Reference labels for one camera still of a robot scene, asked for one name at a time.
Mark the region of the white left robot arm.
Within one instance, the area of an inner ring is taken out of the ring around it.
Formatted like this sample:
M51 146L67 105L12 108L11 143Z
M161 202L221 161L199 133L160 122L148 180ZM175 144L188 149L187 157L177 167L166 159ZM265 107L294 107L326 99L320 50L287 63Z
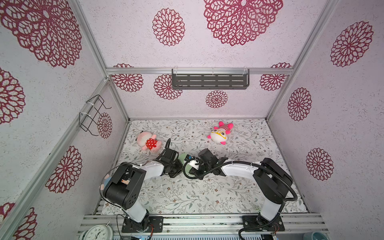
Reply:
M180 160L149 161L140 166L123 162L112 176L106 175L101 184L104 199L123 209L135 223L141 223L148 211L138 202L139 193L145 180L168 175L176 177L182 171Z

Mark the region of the light green paper sheet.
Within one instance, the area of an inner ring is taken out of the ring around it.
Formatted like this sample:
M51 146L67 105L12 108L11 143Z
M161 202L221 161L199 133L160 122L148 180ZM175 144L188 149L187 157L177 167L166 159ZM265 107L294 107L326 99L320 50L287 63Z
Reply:
M182 173L184 174L184 176L188 179L194 178L195 176L190 174L190 170L193 168L190 165L190 161L195 160L196 158L193 156L190 156L187 153L182 153L179 155L178 159L183 166Z

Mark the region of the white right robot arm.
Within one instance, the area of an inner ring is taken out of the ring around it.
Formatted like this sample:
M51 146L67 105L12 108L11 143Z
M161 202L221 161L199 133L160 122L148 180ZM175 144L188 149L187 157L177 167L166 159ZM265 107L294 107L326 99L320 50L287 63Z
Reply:
M279 215L286 202L294 202L298 195L292 188L293 179L272 159L265 158L261 162L245 162L224 160L214 165L202 159L190 160L190 174L193 179L203 179L213 173L221 176L242 177L254 180L264 195L265 201L259 213L259 219L270 222Z

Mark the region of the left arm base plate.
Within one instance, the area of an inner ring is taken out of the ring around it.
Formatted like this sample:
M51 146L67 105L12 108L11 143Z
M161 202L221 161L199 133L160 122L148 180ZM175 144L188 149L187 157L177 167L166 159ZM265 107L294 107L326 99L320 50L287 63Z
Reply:
M125 218L122 233L161 233L163 231L163 223L164 217L146 216L140 223Z

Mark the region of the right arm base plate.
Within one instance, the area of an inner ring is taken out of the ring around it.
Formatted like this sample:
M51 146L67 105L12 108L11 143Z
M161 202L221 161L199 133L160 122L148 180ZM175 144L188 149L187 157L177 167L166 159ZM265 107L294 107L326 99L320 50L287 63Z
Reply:
M278 214L272 220L266 220L260 214L242 216L246 232L282 232L285 231L283 220Z

